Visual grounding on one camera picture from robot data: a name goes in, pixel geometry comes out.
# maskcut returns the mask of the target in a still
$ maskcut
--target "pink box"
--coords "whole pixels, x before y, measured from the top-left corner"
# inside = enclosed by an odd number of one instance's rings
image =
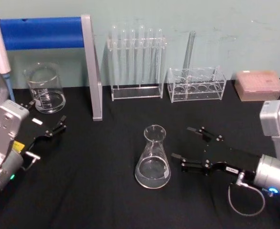
[[[241,101],[277,100],[280,79],[275,71],[241,71],[237,73],[235,88]]]

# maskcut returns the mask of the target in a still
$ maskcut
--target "wall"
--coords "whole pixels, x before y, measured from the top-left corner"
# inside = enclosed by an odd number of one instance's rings
[[[159,27],[167,38],[166,68],[181,68],[190,30],[217,34],[218,62],[227,78],[235,71],[273,69],[280,75],[280,0],[0,0],[1,18],[91,14],[103,83],[103,54],[113,23],[140,22]],[[196,58],[205,66],[206,53]],[[63,68],[64,86],[83,85],[83,50],[10,52],[13,86],[25,87],[22,70],[29,60],[53,59]]]

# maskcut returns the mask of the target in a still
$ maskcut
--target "conical flask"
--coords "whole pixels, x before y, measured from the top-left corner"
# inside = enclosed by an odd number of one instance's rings
[[[146,188],[163,187],[170,179],[170,169],[163,149],[166,131],[159,125],[144,130],[147,143],[135,167],[136,180]]]

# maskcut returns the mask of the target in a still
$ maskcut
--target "black table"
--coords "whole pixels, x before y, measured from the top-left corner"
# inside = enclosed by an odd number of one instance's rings
[[[37,118],[53,123],[67,115],[67,131],[52,143],[32,150],[41,155],[27,173],[16,174],[0,196],[2,228],[90,229],[280,229],[280,196],[266,197],[257,217],[242,217],[228,205],[228,184],[235,178],[216,172],[210,177],[182,173],[171,153],[201,159],[203,141],[186,127],[222,134],[228,145],[256,155],[275,156],[263,135],[259,112],[263,102],[242,103],[228,81],[222,101],[170,103],[163,99],[117,100],[104,87],[103,121],[93,122],[88,88],[65,88],[66,106]],[[30,99],[16,90],[18,102]],[[172,176],[157,190],[141,187],[134,167],[145,147],[144,128],[163,126],[164,148]],[[249,213],[260,198],[236,190],[233,201]]]

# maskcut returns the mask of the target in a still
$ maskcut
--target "glass beaker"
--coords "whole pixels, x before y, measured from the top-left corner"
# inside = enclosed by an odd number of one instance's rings
[[[65,97],[56,64],[36,63],[24,70],[24,76],[39,112],[52,114],[64,107]]]
[[[146,188],[163,187],[170,179],[170,169],[163,149],[166,131],[159,125],[144,130],[147,143],[135,167],[136,180]]]

